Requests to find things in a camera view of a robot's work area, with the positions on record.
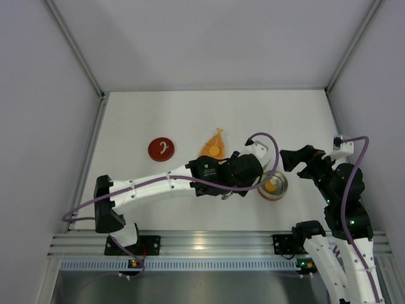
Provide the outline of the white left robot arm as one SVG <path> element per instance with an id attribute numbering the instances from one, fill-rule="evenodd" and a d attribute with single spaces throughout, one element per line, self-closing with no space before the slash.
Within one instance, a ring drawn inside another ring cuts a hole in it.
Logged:
<path id="1" fill-rule="evenodd" d="M 112 180 L 108 175 L 96 179 L 94 188 L 95 231 L 111 234 L 122 246 L 138 243 L 137 224 L 129 224 L 124 214 L 138 205 L 178 196 L 244 197 L 263 174 L 265 152 L 241 154 L 217 160 L 200 156 L 163 174 L 136 180 Z"/>

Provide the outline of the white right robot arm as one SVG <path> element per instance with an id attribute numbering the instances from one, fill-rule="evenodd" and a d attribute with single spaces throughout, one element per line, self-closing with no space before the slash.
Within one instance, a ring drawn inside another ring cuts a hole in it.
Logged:
<path id="1" fill-rule="evenodd" d="M 329 153 L 310 145 L 280 151 L 286 172 L 305 163 L 298 176 L 313 181 L 327 202 L 325 221 L 335 248 L 315 220 L 296 224 L 292 235 L 297 247 L 311 256 L 331 303 L 384 303 L 373 256 L 371 220 L 360 202 L 365 190 L 363 173 L 357 163 L 335 164 L 353 153 L 354 143 L 340 139 Z"/>

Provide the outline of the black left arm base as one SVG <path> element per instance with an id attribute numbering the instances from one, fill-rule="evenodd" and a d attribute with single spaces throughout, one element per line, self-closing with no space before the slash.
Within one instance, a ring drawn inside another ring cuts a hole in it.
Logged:
<path id="1" fill-rule="evenodd" d="M 136 244 L 126 246 L 125 249 L 131 254 L 136 256 L 159 256 L 161 247 L 161 236 L 143 236 L 138 238 Z M 105 256 L 124 256 L 127 255 L 110 236 L 106 239 L 106 245 L 104 248 Z"/>

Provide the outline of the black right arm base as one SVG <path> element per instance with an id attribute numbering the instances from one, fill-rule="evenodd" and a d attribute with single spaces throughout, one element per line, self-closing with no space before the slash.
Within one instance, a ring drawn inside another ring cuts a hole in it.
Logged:
<path id="1" fill-rule="evenodd" d="M 292 234 L 272 235 L 273 249 L 276 255 L 296 255 L 299 253 L 296 240 Z"/>

